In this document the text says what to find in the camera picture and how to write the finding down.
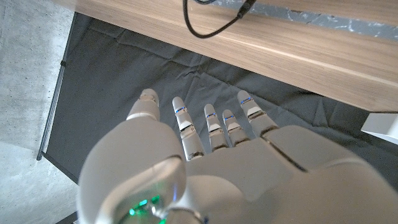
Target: white object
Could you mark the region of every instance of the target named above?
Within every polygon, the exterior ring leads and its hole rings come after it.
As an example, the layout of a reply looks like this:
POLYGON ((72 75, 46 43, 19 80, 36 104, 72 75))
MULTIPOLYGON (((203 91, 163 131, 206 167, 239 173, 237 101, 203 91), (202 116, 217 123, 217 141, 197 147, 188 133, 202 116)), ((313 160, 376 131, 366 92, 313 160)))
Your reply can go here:
POLYGON ((398 114, 371 113, 361 131, 398 144, 398 114))

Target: robot finger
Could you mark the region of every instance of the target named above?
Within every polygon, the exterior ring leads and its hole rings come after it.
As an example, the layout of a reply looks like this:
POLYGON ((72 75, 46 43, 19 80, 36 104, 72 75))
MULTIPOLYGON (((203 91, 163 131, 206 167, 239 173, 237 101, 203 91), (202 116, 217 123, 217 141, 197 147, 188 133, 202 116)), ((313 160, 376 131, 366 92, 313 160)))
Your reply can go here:
POLYGON ((187 161, 204 156, 203 145, 181 98, 175 97, 173 99, 173 108, 187 161))
POLYGON ((141 96, 132 106, 126 120, 139 117, 150 117, 156 121, 159 120, 159 97, 154 90, 145 89, 142 91, 141 96))
POLYGON ((205 106, 205 116, 207 128, 209 130, 211 151, 214 152, 217 149, 227 148, 228 143, 213 105, 207 104, 205 106))
POLYGON ((223 119, 233 147, 241 142, 250 140, 230 110, 224 110, 223 119))
POLYGON ((266 132, 278 128, 278 125, 276 125, 275 122, 268 117, 267 113, 257 105, 254 99, 250 97, 249 93, 241 90, 238 93, 238 101, 256 137, 261 137, 266 132))

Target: dark gray fabric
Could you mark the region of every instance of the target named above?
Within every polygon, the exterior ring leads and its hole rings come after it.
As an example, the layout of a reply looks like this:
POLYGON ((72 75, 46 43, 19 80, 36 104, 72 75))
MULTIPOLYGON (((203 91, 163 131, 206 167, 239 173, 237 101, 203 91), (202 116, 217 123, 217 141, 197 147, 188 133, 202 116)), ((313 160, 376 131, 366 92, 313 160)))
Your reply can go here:
POLYGON ((47 149, 75 178, 90 149, 125 120, 143 89, 159 94, 160 120, 177 135, 172 99, 180 96, 207 152, 207 103, 219 117, 230 109, 254 137, 236 98, 246 90, 279 126, 303 126, 347 147, 398 189, 398 146, 360 131, 367 111, 105 22, 79 22, 74 29, 84 34, 72 37, 47 149))
POLYGON ((66 60, 69 55, 68 52, 73 51, 75 47, 80 43, 82 38, 84 37, 87 29, 90 28, 90 24, 93 22, 93 18, 90 16, 86 16, 80 13, 75 12, 73 17, 73 25, 71 28, 71 38, 69 40, 69 46, 67 46, 67 53, 64 55, 64 60, 66 60))

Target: wooden desk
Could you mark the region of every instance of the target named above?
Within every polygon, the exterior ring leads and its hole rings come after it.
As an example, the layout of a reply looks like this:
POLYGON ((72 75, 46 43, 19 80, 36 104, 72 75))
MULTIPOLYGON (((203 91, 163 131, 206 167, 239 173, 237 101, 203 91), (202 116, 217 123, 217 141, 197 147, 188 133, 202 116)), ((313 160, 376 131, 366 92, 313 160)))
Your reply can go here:
MULTIPOLYGON (((369 110, 398 111, 398 42, 248 14, 210 39, 197 39, 181 0, 53 0, 82 14, 369 110)), ((398 25, 394 0, 269 1, 291 9, 354 15, 398 25)), ((211 32, 236 11, 190 1, 191 22, 211 32)))

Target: green led light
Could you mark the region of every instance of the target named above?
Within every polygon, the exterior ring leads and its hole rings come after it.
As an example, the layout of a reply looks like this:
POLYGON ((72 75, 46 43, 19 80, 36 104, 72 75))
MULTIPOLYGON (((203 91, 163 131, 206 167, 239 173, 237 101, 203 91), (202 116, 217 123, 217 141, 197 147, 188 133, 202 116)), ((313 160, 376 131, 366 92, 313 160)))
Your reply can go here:
POLYGON ((157 195, 157 196, 153 197, 153 198, 151 199, 151 201, 152 201, 153 204, 156 204, 156 203, 159 201, 159 199, 160 199, 160 196, 157 195))
POLYGON ((148 200, 143 200, 143 201, 140 201, 139 203, 138 203, 138 205, 139 206, 143 206, 143 205, 146 205, 147 204, 147 202, 148 202, 148 200))
POLYGON ((137 215, 143 215, 143 214, 146 214, 146 213, 147 213, 146 210, 137 210, 137 211, 136 211, 136 214, 137 214, 137 215))

